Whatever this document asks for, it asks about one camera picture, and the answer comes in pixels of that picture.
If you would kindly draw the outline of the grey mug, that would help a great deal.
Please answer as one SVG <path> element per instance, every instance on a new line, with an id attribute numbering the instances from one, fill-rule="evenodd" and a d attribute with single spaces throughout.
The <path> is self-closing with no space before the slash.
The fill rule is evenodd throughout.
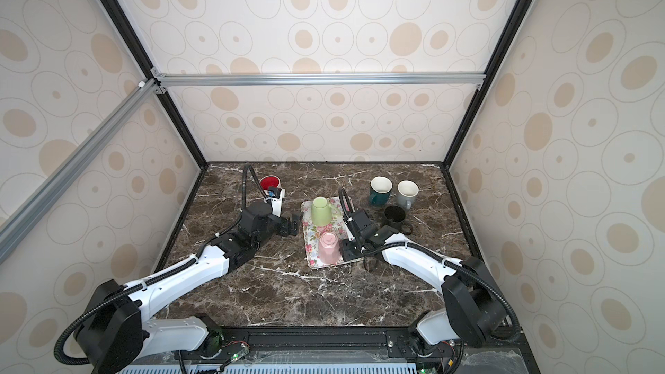
<path id="1" fill-rule="evenodd" d="M 419 187 L 410 180 L 401 181 L 398 184 L 397 203 L 404 210 L 410 210 L 415 204 Z"/>

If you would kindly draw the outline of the black mug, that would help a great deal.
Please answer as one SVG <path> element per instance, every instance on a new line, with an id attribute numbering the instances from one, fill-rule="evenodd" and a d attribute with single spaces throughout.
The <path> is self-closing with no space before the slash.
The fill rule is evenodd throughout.
<path id="1" fill-rule="evenodd" d="M 390 205 L 384 209 L 383 225 L 404 235 L 411 235 L 413 232 L 413 225 L 406 220 L 406 210 L 398 205 Z"/>

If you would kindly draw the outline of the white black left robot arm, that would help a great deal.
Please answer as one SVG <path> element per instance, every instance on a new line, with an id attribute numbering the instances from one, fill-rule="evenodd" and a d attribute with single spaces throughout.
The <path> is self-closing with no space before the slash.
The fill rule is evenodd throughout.
<path id="1" fill-rule="evenodd" d="M 93 365 L 96 373 L 117 373 L 135 360 L 168 351 L 216 358 L 224 337 L 209 316 L 158 320 L 156 314 L 207 282 L 220 279 L 253 259 L 273 235 L 297 235 L 300 213 L 277 216 L 255 202 L 227 230 L 199 251 L 169 268 L 123 285 L 102 283 L 84 313 L 55 342 L 55 359 L 64 365 Z"/>

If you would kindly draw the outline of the white mug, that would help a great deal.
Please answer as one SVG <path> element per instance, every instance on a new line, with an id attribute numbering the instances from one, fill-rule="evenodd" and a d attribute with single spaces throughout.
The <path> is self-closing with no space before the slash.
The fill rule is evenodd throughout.
<path id="1" fill-rule="evenodd" d="M 263 177 L 260 180 L 260 185 L 269 197 L 277 197 L 282 190 L 280 178 L 274 175 Z"/>

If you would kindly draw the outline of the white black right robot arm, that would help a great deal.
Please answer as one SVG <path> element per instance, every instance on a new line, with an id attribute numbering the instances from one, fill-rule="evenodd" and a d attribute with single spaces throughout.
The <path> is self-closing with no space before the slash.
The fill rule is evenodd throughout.
<path id="1" fill-rule="evenodd" d="M 450 340 L 479 348 L 489 339 L 514 342 L 521 336 L 516 311 L 483 261 L 441 256 L 391 226 L 379 228 L 364 210 L 344 210 L 343 222 L 351 236 L 340 243 L 344 259 L 377 256 L 443 295 L 444 308 L 425 313 L 409 327 L 416 353 L 424 355 Z"/>

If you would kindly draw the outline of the dark teal mug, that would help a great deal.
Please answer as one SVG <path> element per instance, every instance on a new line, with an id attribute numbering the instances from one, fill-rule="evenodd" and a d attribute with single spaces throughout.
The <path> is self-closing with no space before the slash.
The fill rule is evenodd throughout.
<path id="1" fill-rule="evenodd" d="M 389 178 L 378 176 L 370 183 L 370 194 L 368 202 L 373 207 L 381 207 L 388 203 L 393 184 Z"/>

